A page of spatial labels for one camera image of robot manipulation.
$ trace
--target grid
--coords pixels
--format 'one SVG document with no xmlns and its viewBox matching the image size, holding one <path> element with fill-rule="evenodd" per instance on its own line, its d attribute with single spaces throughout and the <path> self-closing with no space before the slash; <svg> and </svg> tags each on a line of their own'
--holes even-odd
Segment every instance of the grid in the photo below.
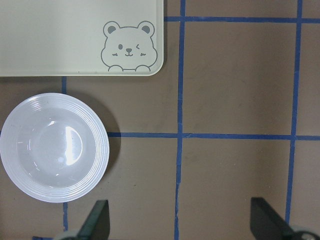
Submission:
<svg viewBox="0 0 320 240">
<path fill-rule="evenodd" d="M 296 141 L 320 141 L 320 136 L 297 135 L 297 115 L 300 77 L 300 51 L 302 24 L 320 24 L 320 18 L 302 18 L 303 0 L 297 0 L 296 17 L 215 17 L 186 16 L 186 0 L 180 0 L 180 16 L 167 16 L 165 22 L 179 22 L 179 59 L 178 59 L 178 98 L 177 98 L 177 133 L 144 133 L 144 132 L 108 132 L 110 138 L 171 138 L 177 139 L 175 208 L 174 208 L 174 240 L 179 240 L 179 188 L 181 183 L 181 166 L 183 139 L 238 139 L 238 140 L 287 140 L 290 141 L 289 169 L 287 178 L 285 220 L 290 222 L 293 175 L 295 163 Z M 183 132 L 183 99 L 184 99 L 184 54 L 185 24 L 187 22 L 233 22 L 233 23 L 293 23 L 296 24 L 295 59 L 293 78 L 293 99 L 290 135 L 277 134 L 218 134 Z M 61 78 L 61 93 L 67 94 L 67 77 Z M 63 227 L 68 230 L 68 203 L 63 203 Z M 33 240 L 51 240 L 46 237 L 33 237 Z"/>
</svg>

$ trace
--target bear drawing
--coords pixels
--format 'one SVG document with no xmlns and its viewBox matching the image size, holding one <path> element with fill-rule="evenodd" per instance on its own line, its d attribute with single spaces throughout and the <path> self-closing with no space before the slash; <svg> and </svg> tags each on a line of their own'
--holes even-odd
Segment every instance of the bear drawing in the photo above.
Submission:
<svg viewBox="0 0 320 240">
<path fill-rule="evenodd" d="M 106 36 L 101 60 L 114 70 L 144 70 L 151 71 L 158 58 L 154 47 L 154 25 L 149 21 L 142 21 L 138 26 L 120 27 L 115 21 L 107 22 L 103 27 Z"/>
</svg>

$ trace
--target black object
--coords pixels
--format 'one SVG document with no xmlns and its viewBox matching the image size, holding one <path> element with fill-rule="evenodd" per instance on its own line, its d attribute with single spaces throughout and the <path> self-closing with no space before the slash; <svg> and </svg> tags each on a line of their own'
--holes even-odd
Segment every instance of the black object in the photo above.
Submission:
<svg viewBox="0 0 320 240">
<path fill-rule="evenodd" d="M 256 240 L 320 240 L 312 232 L 294 232 L 262 197 L 251 198 L 250 229 Z"/>
<path fill-rule="evenodd" d="M 109 234 L 109 203 L 108 200 L 100 200 L 96 201 L 77 235 L 63 240 L 107 240 Z"/>
</svg>

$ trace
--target white plate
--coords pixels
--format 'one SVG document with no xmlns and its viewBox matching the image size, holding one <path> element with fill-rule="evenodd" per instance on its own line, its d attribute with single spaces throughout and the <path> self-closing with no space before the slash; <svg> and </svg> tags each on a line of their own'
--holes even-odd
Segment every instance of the white plate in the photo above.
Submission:
<svg viewBox="0 0 320 240">
<path fill-rule="evenodd" d="M 41 201 L 72 201 L 92 190 L 109 160 L 106 129 L 82 101 L 44 93 L 20 103 L 0 136 L 3 166 L 14 184 Z"/>
<path fill-rule="evenodd" d="M 0 76 L 150 76 L 164 0 L 0 0 Z"/>
</svg>

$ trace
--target white tray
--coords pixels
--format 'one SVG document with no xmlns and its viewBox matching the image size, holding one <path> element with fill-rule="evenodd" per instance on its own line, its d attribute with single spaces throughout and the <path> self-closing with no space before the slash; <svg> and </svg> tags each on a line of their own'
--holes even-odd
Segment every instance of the white tray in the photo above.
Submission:
<svg viewBox="0 0 320 240">
<path fill-rule="evenodd" d="M 0 0 L 0 76 L 150 76 L 164 0 Z"/>
</svg>

